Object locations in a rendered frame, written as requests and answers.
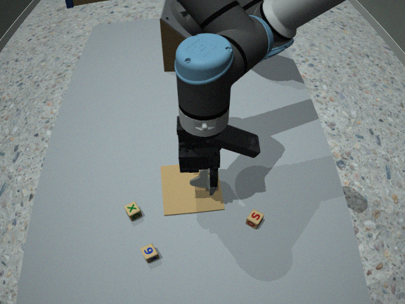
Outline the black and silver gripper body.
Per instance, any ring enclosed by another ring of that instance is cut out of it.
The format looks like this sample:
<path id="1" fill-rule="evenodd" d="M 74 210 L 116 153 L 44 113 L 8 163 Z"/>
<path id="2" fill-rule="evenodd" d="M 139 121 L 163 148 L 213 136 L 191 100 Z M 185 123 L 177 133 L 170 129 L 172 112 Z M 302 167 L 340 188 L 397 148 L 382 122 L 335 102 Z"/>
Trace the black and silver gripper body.
<path id="1" fill-rule="evenodd" d="M 213 168 L 213 162 L 218 162 L 218 168 L 220 168 L 221 148 L 206 143 L 206 140 L 215 138 L 220 133 L 208 137 L 192 135 L 182 128 L 177 116 L 180 173 L 198 173 L 199 170 L 208 170 Z"/>

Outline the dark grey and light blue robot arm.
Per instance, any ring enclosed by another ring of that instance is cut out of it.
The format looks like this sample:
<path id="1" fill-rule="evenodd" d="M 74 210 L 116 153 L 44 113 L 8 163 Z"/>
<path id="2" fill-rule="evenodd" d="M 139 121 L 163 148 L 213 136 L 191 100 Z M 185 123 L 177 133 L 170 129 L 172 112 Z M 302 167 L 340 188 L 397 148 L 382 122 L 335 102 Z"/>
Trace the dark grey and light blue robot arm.
<path id="1" fill-rule="evenodd" d="M 294 43 L 297 28 L 346 0 L 174 0 L 190 34 L 175 54 L 180 125 L 207 144 L 255 158 L 256 134 L 228 124 L 231 86 Z"/>

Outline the tan square mat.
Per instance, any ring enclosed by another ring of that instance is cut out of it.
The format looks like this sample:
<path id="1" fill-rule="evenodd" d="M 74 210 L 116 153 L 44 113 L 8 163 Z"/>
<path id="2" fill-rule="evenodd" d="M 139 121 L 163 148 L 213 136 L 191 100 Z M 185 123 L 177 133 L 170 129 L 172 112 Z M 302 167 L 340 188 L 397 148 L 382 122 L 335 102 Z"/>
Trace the tan square mat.
<path id="1" fill-rule="evenodd" d="M 224 210 L 218 174 L 218 191 L 212 196 L 202 187 L 190 185 L 199 173 L 180 173 L 179 165 L 161 166 L 164 216 Z"/>

